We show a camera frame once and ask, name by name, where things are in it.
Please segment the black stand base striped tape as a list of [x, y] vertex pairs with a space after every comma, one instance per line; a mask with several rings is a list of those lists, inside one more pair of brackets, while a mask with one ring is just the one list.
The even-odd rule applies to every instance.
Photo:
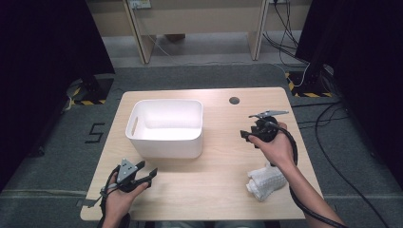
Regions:
[[113, 78], [93, 78], [74, 87], [70, 96], [72, 105], [103, 105], [114, 82]]
[[312, 69], [310, 65], [300, 71], [287, 71], [285, 78], [288, 87], [295, 97], [331, 97], [332, 92], [325, 77], [328, 72], [323, 66], [318, 69]]

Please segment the beige wooden desk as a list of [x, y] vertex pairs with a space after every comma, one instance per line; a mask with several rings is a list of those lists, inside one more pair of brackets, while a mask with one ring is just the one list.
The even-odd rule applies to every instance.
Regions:
[[116, 67], [277, 62], [264, 42], [297, 43], [312, 0], [86, 0]]

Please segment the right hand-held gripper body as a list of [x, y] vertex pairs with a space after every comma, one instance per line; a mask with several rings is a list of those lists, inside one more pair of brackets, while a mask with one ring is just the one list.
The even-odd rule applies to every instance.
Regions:
[[259, 128], [258, 133], [252, 133], [251, 135], [259, 138], [266, 143], [271, 142], [279, 132], [288, 135], [288, 131], [278, 124], [276, 115], [288, 114], [286, 110], [267, 110], [258, 114], [250, 115], [250, 118], [257, 118], [253, 126]]

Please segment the white plastic bin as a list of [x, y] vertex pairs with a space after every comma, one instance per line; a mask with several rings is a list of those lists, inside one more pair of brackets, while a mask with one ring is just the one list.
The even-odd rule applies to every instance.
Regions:
[[150, 159], [195, 159], [202, 153], [203, 105], [190, 99], [137, 102], [125, 135]]

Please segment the black curtain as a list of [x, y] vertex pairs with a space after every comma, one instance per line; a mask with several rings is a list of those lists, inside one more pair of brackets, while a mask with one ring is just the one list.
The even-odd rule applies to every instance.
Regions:
[[312, 0], [297, 56], [333, 68], [348, 107], [403, 188], [403, 0]]
[[0, 0], [0, 192], [76, 80], [112, 73], [86, 0]]

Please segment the person's right hand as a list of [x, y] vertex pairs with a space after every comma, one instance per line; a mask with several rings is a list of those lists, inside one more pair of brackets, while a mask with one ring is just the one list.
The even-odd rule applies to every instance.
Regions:
[[261, 150], [270, 163], [278, 167], [282, 172], [289, 172], [296, 168], [293, 160], [293, 148], [285, 133], [279, 131], [271, 142], [264, 142], [252, 135], [248, 139]]

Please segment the white knitted cloth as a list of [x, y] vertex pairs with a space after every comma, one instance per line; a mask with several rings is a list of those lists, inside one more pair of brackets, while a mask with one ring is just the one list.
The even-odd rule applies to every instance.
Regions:
[[281, 171], [270, 162], [260, 169], [248, 172], [247, 176], [249, 182], [246, 188], [258, 201], [265, 201], [273, 192], [287, 183]]

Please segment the white power strip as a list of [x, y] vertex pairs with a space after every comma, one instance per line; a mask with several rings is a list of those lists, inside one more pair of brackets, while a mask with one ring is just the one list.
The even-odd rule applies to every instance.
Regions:
[[128, 3], [131, 8], [134, 10], [142, 10], [142, 9], [150, 9], [151, 3], [150, 0], [128, 0]]

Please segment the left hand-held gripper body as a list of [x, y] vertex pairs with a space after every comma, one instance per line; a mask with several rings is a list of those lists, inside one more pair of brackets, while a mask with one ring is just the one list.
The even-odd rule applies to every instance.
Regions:
[[136, 188], [135, 177], [140, 167], [141, 165], [139, 163], [133, 164], [127, 159], [122, 160], [116, 178], [117, 186], [121, 191], [128, 193]]

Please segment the person's left hand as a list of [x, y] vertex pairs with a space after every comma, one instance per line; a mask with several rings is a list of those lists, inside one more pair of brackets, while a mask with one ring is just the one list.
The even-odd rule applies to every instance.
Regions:
[[128, 213], [131, 205], [139, 195], [148, 187], [143, 183], [133, 191], [126, 193], [118, 188], [109, 190], [106, 198], [106, 217], [105, 220], [120, 221]]

